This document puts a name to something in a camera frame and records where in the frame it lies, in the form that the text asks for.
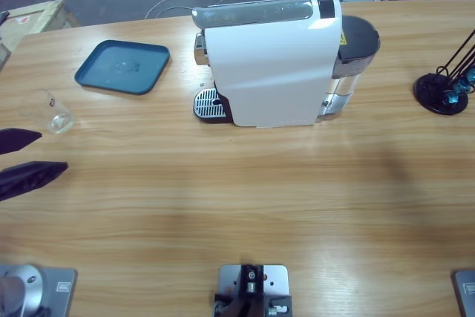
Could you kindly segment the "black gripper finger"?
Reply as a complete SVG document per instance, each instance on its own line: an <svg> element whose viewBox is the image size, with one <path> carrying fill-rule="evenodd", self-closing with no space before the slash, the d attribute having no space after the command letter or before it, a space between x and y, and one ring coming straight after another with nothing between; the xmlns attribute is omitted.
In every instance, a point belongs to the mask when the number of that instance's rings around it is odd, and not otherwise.
<svg viewBox="0 0 475 317"><path fill-rule="evenodd" d="M0 130L0 154L19 151L42 138L38 131L23 128L4 128Z"/></svg>
<svg viewBox="0 0 475 317"><path fill-rule="evenodd" d="M58 178L66 162L32 161L1 170L1 201L23 195Z"/></svg>

